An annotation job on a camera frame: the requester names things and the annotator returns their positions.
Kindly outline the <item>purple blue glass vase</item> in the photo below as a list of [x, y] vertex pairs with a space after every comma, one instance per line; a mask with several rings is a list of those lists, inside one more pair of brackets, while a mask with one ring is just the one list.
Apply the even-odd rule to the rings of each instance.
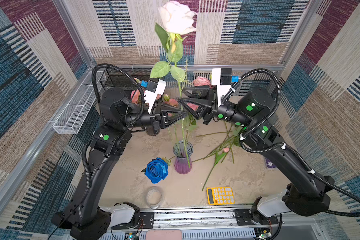
[[174, 145], [173, 152], [176, 157], [175, 171], [181, 175], [188, 174], [192, 169], [193, 145], [189, 142], [179, 141]]

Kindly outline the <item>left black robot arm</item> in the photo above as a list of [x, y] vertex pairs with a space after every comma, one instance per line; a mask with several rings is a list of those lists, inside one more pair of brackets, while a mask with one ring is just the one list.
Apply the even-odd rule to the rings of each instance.
[[[137, 88], [141, 102], [134, 104], [125, 90], [118, 87], [101, 94], [97, 84], [97, 72], [101, 69], [124, 75]], [[82, 149], [84, 172], [71, 201], [52, 217], [52, 223], [59, 229], [69, 230], [74, 239], [97, 240], [111, 225], [136, 226], [139, 223], [138, 207], [123, 203], [112, 213], [102, 210], [99, 202], [108, 178], [136, 128], [151, 129], [152, 134], [157, 135], [187, 116], [186, 111], [158, 100], [158, 95], [166, 88], [163, 76], [163, 71], [153, 68], [147, 81], [138, 82], [125, 70], [111, 64], [93, 68], [91, 80], [103, 123]]]

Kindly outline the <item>blue rose stem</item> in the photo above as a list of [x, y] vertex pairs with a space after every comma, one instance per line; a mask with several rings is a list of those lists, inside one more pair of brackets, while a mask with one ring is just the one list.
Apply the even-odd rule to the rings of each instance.
[[172, 164], [171, 160], [172, 158], [157, 157], [152, 159], [141, 172], [145, 174], [152, 184], [157, 184], [168, 176], [169, 166]]

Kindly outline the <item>pink rose stem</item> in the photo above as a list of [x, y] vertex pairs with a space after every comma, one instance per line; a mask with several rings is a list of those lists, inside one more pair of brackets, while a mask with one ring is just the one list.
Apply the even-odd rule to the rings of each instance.
[[211, 87], [211, 81], [207, 78], [204, 77], [197, 77], [196, 79], [194, 79], [193, 81], [193, 86], [194, 87], [200, 87], [200, 86], [208, 86]]

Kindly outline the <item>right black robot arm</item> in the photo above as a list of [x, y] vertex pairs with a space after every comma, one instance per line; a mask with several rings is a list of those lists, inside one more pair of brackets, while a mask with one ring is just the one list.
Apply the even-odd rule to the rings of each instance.
[[[255, 88], [249, 91], [236, 104], [230, 102], [231, 95], [241, 82], [255, 74], [269, 76], [275, 84], [275, 96], [266, 89]], [[229, 84], [232, 72], [229, 69], [218, 71], [219, 80], [212, 89], [190, 87], [185, 97], [178, 100], [197, 120], [208, 124], [212, 119], [232, 123], [241, 128], [239, 144], [249, 153], [260, 154], [271, 161], [289, 180], [287, 187], [279, 194], [266, 198], [259, 197], [251, 208], [253, 220], [260, 221], [274, 215], [293, 212], [309, 217], [327, 213], [343, 217], [360, 217], [360, 210], [338, 212], [330, 210], [329, 191], [337, 191], [360, 204], [360, 198], [335, 185], [330, 176], [314, 171], [303, 157], [289, 146], [279, 131], [270, 123], [281, 100], [281, 85], [276, 75], [267, 69], [254, 69], [243, 74], [237, 82]]]

